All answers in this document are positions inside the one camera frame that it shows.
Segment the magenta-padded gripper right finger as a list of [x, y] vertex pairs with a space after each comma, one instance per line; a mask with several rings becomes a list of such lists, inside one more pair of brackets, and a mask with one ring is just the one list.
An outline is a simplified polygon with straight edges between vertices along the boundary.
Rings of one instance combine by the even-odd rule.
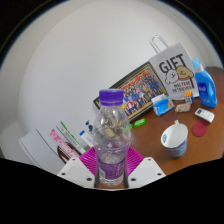
[[125, 188], [139, 188], [165, 177], [164, 172], [152, 157], [144, 157], [129, 148], [124, 176]]

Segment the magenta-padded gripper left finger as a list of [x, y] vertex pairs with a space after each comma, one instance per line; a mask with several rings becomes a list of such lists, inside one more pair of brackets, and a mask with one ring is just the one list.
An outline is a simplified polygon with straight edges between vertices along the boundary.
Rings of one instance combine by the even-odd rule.
[[99, 175], [95, 149], [88, 149], [79, 158], [71, 158], [58, 176], [84, 188], [97, 188]]

